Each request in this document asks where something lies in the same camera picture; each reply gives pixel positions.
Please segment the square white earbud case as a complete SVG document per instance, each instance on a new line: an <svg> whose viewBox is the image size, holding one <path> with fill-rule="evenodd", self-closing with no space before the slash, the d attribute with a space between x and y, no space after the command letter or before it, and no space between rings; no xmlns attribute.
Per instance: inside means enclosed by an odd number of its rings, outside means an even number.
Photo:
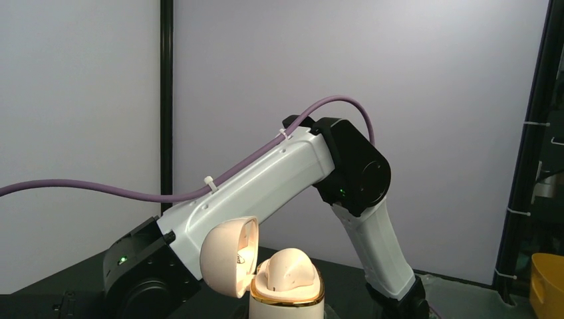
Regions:
<svg viewBox="0 0 564 319"><path fill-rule="evenodd" d="M288 248L260 263L258 246L256 217L215 226L200 252L203 280L224 296L248 294L248 318L325 318L325 285L309 256Z"/></svg>

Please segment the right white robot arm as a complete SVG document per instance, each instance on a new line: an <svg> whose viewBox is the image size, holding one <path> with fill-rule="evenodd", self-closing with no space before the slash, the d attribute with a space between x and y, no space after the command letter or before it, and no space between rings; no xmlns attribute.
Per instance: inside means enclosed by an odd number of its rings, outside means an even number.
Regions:
<svg viewBox="0 0 564 319"><path fill-rule="evenodd" d="M247 296L234 318L330 318L320 270L299 249L259 262L259 225L315 187L345 228L380 318L428 318L424 286L406 262L386 208L391 170L349 121L303 120L290 136L225 183L152 217L106 252L111 318L166 318L201 283Z"/></svg>

